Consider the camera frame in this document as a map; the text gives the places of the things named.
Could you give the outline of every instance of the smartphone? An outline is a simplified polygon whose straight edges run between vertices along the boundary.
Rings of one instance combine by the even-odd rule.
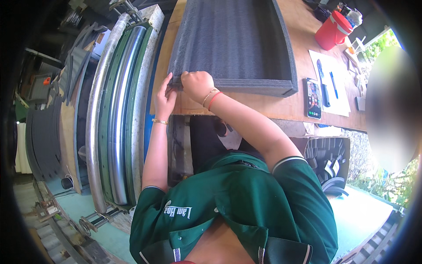
[[[362,97],[355,97],[356,108],[358,111],[365,111],[365,99]]]
[[[305,80],[305,115],[311,118],[321,119],[321,90],[317,80],[306,78]]]

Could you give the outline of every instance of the knife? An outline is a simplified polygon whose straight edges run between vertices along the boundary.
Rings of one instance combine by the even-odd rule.
[[[318,72],[319,72],[319,79],[321,81],[321,91],[322,91],[322,97],[323,97],[323,104],[325,107],[330,107],[330,98],[328,97],[328,91],[327,91],[327,85],[325,85],[325,81],[324,81],[324,72],[322,71],[322,64],[321,61],[318,59],[316,61],[316,66],[318,68]]]

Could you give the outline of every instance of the green plants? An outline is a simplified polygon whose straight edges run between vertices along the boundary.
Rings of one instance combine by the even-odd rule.
[[[378,168],[372,177],[358,175],[347,181],[348,184],[407,208],[416,181],[419,159],[412,160],[401,172],[385,175]]]
[[[363,55],[370,64],[373,64],[378,55],[389,46],[401,47],[397,37],[394,35],[394,32],[391,29],[387,30],[375,42],[367,46]]]

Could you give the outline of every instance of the blue floor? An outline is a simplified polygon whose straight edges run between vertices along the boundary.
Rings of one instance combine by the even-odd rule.
[[[348,186],[344,190],[349,196],[343,194],[330,200],[338,236],[338,251],[334,260],[372,236],[383,226],[393,210],[391,205],[373,198],[367,192]]]
[[[47,187],[53,195],[65,192],[67,190],[62,187],[62,180],[59,177],[55,177],[46,182]]]

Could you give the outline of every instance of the gold bracelet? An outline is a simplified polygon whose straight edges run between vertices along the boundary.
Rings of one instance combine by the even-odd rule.
[[[168,122],[167,121],[158,120],[158,119],[155,119],[155,118],[152,119],[152,122],[156,122],[156,123],[161,123],[161,124],[164,124],[164,125],[168,125]]]
[[[208,99],[208,97],[215,92],[219,92],[219,90],[217,88],[214,88],[211,90],[211,92],[205,97],[204,101],[202,102],[202,107],[205,107],[205,101]]]

